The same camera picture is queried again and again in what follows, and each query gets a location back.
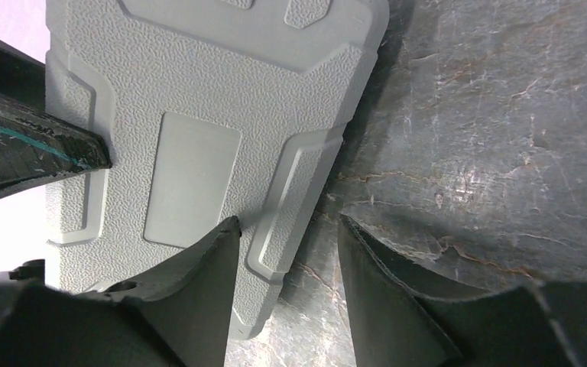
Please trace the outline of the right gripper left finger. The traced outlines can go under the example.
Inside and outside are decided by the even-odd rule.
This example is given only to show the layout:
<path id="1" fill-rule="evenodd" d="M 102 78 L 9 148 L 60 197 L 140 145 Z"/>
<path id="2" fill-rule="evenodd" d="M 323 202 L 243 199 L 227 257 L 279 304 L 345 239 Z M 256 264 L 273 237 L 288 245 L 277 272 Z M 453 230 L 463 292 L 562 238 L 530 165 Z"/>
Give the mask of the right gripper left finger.
<path id="1" fill-rule="evenodd" d="M 174 365 L 221 366 L 241 235 L 237 217 L 224 219 L 191 247 L 105 294 Z"/>

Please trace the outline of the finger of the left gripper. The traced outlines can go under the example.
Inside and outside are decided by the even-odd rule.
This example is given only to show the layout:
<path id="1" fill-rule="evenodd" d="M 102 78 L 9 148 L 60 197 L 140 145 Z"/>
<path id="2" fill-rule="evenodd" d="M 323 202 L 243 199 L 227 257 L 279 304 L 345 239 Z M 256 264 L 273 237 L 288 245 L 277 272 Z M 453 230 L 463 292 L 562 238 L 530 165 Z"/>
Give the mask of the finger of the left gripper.
<path id="1" fill-rule="evenodd" d="M 101 136 L 0 94 L 0 199 L 111 166 Z"/>

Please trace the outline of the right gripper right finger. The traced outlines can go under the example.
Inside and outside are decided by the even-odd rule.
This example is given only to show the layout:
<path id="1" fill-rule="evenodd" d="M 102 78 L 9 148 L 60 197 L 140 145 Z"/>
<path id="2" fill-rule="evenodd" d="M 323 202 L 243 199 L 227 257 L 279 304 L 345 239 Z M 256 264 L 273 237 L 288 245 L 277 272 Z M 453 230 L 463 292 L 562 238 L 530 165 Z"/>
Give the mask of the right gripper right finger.
<path id="1" fill-rule="evenodd" d="M 537 360 L 528 291 L 493 294 L 399 255 L 353 219 L 339 264 L 360 366 L 527 366 Z"/>

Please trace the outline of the grey plastic tool case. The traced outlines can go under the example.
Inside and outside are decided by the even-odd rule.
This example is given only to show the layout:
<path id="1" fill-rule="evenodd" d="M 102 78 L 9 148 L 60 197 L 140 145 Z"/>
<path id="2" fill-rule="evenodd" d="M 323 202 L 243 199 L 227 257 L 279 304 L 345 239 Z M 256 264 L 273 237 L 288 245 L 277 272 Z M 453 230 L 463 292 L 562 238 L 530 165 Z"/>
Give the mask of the grey plastic tool case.
<path id="1" fill-rule="evenodd" d="M 237 216 L 229 335 L 256 337 L 388 20 L 386 1 L 48 1 L 46 109 L 113 165 L 47 187 L 46 282 L 130 278 Z"/>

